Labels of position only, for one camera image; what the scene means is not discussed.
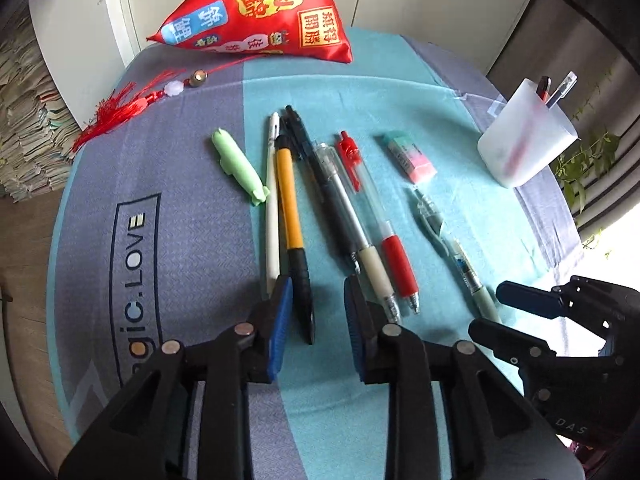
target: white translucent cup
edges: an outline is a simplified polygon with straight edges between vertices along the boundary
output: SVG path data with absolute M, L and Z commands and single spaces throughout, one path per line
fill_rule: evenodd
M 578 139 L 559 106 L 547 108 L 525 79 L 478 140 L 478 152 L 504 187 L 517 187 Z

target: yellow and black pen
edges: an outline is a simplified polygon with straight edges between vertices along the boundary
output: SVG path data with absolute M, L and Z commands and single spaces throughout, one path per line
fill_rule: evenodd
M 296 202 L 296 182 L 293 176 L 292 139 L 280 134 L 276 137 L 276 173 L 280 203 L 284 216 L 284 232 L 287 239 L 289 275 L 293 282 L 293 304 L 305 333 L 306 342 L 312 345 L 316 338 L 314 302 L 306 263 L 305 245 Z

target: red string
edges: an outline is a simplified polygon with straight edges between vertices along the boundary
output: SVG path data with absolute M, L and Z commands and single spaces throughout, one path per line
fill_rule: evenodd
M 257 54 L 255 56 L 247 56 L 241 59 L 233 60 L 231 62 L 212 68 L 211 70 L 207 71 L 207 74 L 211 74 L 219 70 L 224 70 L 225 68 L 228 68 L 235 64 L 243 63 L 250 59 L 261 56 L 266 56 L 266 54 Z M 185 71 L 185 69 L 163 70 L 149 83 L 143 86 L 138 92 L 133 94 L 131 99 L 125 104 L 123 104 L 122 102 L 124 101 L 125 97 L 135 88 L 135 83 L 127 83 L 124 88 L 122 88 L 122 90 L 120 90 L 117 94 L 115 94 L 114 90 L 111 95 L 109 95 L 109 97 L 100 101 L 100 104 L 98 104 L 98 109 L 95 113 L 95 121 L 89 124 L 85 128 L 84 132 L 80 134 L 80 136 L 76 139 L 76 142 L 74 142 L 74 145 L 71 147 L 71 151 L 74 153 L 77 152 L 80 147 L 87 141 L 93 139 L 94 137 L 101 136 L 102 134 L 109 133 L 116 126 L 120 126 L 136 115 L 141 114 L 150 104 L 153 104 L 164 97 L 164 91 L 159 90 L 156 92 L 151 92 L 144 97 L 142 97 L 142 94 L 168 79 L 176 79 L 181 73 Z

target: wooden floor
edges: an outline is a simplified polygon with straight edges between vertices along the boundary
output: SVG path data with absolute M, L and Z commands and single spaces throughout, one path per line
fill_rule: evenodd
M 55 191 L 16 204 L 0 198 L 0 282 L 14 297 L 6 313 L 7 351 L 24 417 L 55 474 L 71 449 L 51 382 L 45 311 L 49 247 L 61 196 Z

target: stack of paper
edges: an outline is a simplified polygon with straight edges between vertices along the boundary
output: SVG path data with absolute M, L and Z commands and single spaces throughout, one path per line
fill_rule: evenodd
M 0 44 L 0 190 L 18 201 L 63 187 L 79 134 L 27 15 Z

